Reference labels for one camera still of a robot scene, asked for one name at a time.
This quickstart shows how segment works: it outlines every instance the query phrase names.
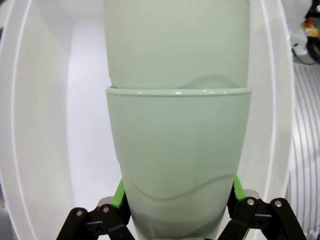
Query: corrugated surface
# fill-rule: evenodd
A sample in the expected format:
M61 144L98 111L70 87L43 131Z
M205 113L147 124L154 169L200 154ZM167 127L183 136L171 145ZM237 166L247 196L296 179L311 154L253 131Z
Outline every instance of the corrugated surface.
M294 64L295 111L289 199L306 235L320 231L320 65Z

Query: screw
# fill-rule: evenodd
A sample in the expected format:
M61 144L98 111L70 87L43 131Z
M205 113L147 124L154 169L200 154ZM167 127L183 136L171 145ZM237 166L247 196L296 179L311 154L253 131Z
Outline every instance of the screw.
M249 204L250 206L255 205L255 201L253 201L251 198L248 199L246 203Z
M274 204L275 204L278 208L280 208L280 207L282 206L282 203L281 203L279 200L275 201Z

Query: wire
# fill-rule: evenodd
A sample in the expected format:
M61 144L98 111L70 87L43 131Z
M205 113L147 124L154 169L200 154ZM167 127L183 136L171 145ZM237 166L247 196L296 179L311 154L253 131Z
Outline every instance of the wire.
M293 48L291 48L291 51L292 51L292 54L293 54L293 56L295 57L295 59L297 59L297 60L298 60L300 63L302 63L302 64L305 64L305 65L320 64L320 58L319 58L317 61L315 61L315 62L308 63L308 62L305 62L305 61L301 60L301 59L298 57L298 55L296 54L296 51L295 51Z

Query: stacked cup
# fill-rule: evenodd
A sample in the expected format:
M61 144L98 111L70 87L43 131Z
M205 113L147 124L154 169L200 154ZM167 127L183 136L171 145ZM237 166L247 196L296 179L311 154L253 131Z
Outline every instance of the stacked cup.
M140 238L214 237L250 108L249 10L246 0L105 2L107 103Z

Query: green cup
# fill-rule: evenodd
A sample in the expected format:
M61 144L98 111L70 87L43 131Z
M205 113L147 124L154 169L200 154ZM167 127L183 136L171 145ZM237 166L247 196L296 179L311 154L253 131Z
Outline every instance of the green cup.
M225 211L249 88L106 90L134 225L147 239L203 237Z

